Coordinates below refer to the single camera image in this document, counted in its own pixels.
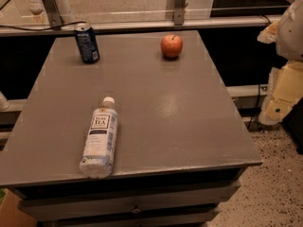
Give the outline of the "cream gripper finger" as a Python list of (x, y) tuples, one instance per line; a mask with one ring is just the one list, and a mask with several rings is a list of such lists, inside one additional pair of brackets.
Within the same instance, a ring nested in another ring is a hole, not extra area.
[(288, 61), (281, 69), (272, 68), (258, 121), (264, 125), (281, 122), (303, 97), (303, 62)]
[(276, 41), (277, 29), (279, 21), (274, 21), (266, 28), (264, 28), (257, 36), (257, 40), (264, 44), (271, 44)]

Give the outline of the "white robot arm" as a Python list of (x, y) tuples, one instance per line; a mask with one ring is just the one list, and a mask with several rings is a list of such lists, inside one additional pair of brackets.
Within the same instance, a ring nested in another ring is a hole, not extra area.
[(258, 120), (264, 125), (281, 122), (303, 97), (303, 0), (294, 0), (281, 16), (258, 35), (264, 44), (276, 44), (276, 52), (287, 60), (269, 74), (267, 96)]

